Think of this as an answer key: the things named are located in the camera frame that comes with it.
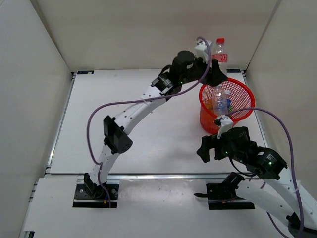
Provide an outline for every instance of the plastic bottle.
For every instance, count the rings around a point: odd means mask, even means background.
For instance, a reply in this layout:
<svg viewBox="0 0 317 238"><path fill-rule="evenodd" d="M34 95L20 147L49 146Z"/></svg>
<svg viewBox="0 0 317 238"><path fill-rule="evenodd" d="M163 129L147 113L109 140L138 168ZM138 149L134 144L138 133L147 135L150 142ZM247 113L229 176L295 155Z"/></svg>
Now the plastic bottle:
<svg viewBox="0 0 317 238"><path fill-rule="evenodd" d="M228 113L227 98L221 85L214 88L212 92L212 105L213 113L217 116L225 115Z"/></svg>
<svg viewBox="0 0 317 238"><path fill-rule="evenodd" d="M224 73L224 75L227 75L228 54L224 49L224 38L217 39L217 45L212 52L211 58L218 60L220 70Z"/></svg>
<svg viewBox="0 0 317 238"><path fill-rule="evenodd" d="M230 97L230 93L231 91L229 89L226 89L224 91L225 95L226 95L226 99L227 99L227 107L228 107L228 112L229 112L229 108L231 106L231 99L229 98Z"/></svg>

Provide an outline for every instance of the red basket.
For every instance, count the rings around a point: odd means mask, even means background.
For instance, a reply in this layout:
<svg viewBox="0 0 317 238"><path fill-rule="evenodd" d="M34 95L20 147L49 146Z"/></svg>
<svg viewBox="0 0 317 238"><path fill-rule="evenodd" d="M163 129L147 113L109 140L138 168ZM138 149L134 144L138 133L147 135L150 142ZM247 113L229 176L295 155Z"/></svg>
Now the red basket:
<svg viewBox="0 0 317 238"><path fill-rule="evenodd" d="M244 85L243 83L235 80L233 78L228 78L228 81L225 81L221 84L223 90L229 89L231 91L229 99L231 100L232 110L237 110L240 108L249 108L254 107L256 100L254 98L251 90ZM199 92L199 101L201 104L200 108L200 124L203 129L210 134L218 133L219 127L214 124L214 120L217 116L205 106L205 102L208 99L211 99L211 94L213 87L208 85L203 85ZM247 118L253 110L245 110L241 112L234 113L230 116L233 120L233 125L238 121Z"/></svg>

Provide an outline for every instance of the red label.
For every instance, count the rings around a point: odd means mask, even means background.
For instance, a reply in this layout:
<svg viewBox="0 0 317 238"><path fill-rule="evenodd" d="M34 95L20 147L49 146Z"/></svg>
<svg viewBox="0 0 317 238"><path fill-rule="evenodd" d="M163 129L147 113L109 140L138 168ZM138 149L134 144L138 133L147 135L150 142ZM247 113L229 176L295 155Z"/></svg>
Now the red label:
<svg viewBox="0 0 317 238"><path fill-rule="evenodd" d="M221 63L227 63L228 54L215 54L215 55L212 55L212 59L216 59Z"/></svg>

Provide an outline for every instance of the black mounting plate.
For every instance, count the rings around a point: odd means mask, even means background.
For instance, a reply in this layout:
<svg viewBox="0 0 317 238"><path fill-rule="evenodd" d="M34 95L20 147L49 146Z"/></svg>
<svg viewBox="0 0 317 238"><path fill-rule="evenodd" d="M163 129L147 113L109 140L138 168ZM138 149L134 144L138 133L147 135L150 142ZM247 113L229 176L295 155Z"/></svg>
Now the black mounting plate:
<svg viewBox="0 0 317 238"><path fill-rule="evenodd" d="M229 191L228 188L221 183L208 183L206 186L209 210L240 210L255 208L252 202L246 201L240 197L235 198L235 191ZM234 199L234 201L213 203L214 201L227 199Z"/></svg>
<svg viewBox="0 0 317 238"><path fill-rule="evenodd" d="M104 186L106 187L110 195L111 208L117 208L119 185L106 183L104 184ZM109 203L108 200L105 203L104 194L98 199L92 199L85 192L85 185L83 183L78 183L76 185L73 207L109 208Z"/></svg>

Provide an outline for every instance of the bottle cap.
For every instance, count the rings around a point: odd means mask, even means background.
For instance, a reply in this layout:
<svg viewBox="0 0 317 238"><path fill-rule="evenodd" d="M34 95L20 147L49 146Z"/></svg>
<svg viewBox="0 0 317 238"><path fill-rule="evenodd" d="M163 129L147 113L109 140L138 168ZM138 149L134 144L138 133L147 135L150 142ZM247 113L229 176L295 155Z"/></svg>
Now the bottle cap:
<svg viewBox="0 0 317 238"><path fill-rule="evenodd" d="M217 44L224 44L224 38L218 38Z"/></svg>

